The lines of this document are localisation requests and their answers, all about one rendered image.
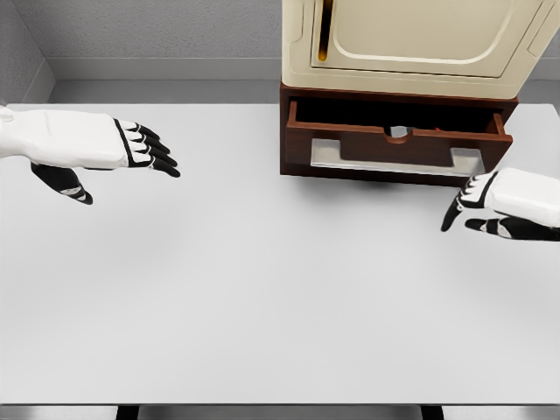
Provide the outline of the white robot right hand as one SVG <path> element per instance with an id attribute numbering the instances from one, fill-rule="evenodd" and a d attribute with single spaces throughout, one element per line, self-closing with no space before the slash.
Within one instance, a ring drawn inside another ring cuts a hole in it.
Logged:
<path id="1" fill-rule="evenodd" d="M 560 179 L 505 168 L 469 178 L 445 213 L 448 231 L 466 209 L 489 209 L 503 217 L 469 219 L 465 227 L 509 240 L 560 242 Z"/>

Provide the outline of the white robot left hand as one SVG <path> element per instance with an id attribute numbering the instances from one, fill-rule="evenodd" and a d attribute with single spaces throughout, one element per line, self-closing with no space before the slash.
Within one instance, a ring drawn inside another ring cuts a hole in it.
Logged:
<path id="1" fill-rule="evenodd" d="M 178 163 L 160 136 L 138 122 L 69 110 L 17 112 L 4 125 L 17 142 L 17 153 L 30 160 L 31 171 L 56 193 L 81 204 L 93 197 L 75 169 L 113 171 L 150 168 L 178 178 Z"/>

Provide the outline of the brown wooden drawer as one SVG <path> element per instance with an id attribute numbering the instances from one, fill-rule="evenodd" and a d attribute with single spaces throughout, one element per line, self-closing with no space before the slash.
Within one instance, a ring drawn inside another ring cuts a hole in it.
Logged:
<path id="1" fill-rule="evenodd" d="M 442 133 L 389 142 L 385 128 L 408 126 Z M 505 133 L 501 114 L 492 108 L 448 104 L 392 103 L 297 98 L 290 102 L 284 159 L 311 162 L 312 139 L 336 140 L 344 160 L 450 167 L 452 148 L 480 151 L 492 170 L 513 138 Z"/>

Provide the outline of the cream cabinet door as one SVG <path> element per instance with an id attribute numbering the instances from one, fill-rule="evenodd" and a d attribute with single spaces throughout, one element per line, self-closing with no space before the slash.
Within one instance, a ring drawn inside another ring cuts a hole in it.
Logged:
<path id="1" fill-rule="evenodd" d="M 497 79 L 544 0 L 333 0 L 314 67 Z"/>

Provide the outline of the brown wooden cabinet base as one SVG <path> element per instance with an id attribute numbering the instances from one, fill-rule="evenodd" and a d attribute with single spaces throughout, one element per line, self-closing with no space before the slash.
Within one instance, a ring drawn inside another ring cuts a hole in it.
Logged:
<path id="1" fill-rule="evenodd" d="M 452 150 L 490 172 L 513 143 L 504 125 L 518 101 L 280 86 L 284 175 L 462 186 Z"/>

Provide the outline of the cream cabinet body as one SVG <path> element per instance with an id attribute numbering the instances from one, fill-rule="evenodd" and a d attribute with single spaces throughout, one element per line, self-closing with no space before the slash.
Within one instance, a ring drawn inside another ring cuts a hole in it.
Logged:
<path id="1" fill-rule="evenodd" d="M 314 27 L 321 21 L 322 0 L 283 0 L 282 80 L 297 88 L 511 99 L 519 93 L 560 29 L 560 0 L 544 1 L 543 11 L 529 27 L 505 72 L 494 79 L 315 67 L 312 64 Z"/>

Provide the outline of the grey switch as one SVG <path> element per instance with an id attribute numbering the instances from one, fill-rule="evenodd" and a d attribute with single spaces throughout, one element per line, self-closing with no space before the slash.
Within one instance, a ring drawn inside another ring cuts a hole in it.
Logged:
<path id="1" fill-rule="evenodd" d="M 434 137 L 436 133 L 442 133 L 442 130 L 439 128 L 418 129 L 401 125 L 385 128 L 385 137 L 393 143 L 403 143 L 412 137 Z"/>

